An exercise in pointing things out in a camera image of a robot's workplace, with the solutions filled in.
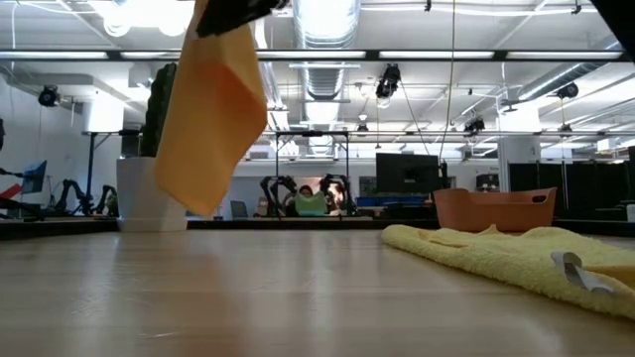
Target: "orange basket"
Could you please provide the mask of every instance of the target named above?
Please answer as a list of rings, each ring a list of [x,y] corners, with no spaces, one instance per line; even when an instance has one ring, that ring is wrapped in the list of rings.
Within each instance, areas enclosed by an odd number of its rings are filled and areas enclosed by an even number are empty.
[[[439,224],[465,232],[481,232],[496,224],[502,232],[549,227],[554,219],[556,188],[483,193],[464,188],[435,191]]]

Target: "white planter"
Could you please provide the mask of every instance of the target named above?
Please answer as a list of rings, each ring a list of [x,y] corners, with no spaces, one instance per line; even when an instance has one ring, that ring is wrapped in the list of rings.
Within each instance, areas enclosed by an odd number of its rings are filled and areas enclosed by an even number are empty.
[[[122,232],[176,232],[188,229],[186,209],[157,188],[154,158],[117,161],[117,199]]]

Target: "potted plant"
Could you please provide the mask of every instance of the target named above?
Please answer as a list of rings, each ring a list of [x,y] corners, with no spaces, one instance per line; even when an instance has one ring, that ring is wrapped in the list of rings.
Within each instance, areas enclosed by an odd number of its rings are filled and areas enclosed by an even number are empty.
[[[177,65],[170,63],[152,83],[138,158],[117,161],[117,191],[122,232],[172,232],[188,228],[186,209],[157,188],[153,174],[168,114]]]

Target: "desk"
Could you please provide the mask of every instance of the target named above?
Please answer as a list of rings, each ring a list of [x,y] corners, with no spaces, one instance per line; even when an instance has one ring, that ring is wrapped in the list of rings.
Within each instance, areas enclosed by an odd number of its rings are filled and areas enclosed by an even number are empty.
[[[387,248],[377,231],[111,232],[0,242],[0,262],[3,357],[635,351],[633,321]]]

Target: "towel tag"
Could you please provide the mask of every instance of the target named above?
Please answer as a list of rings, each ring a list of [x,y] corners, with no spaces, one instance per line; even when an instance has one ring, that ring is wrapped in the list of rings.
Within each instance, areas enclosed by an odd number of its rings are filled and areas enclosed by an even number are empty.
[[[592,293],[613,294],[613,288],[603,283],[596,276],[582,267],[582,259],[572,252],[554,252],[552,259],[556,268],[575,285],[587,289]]]

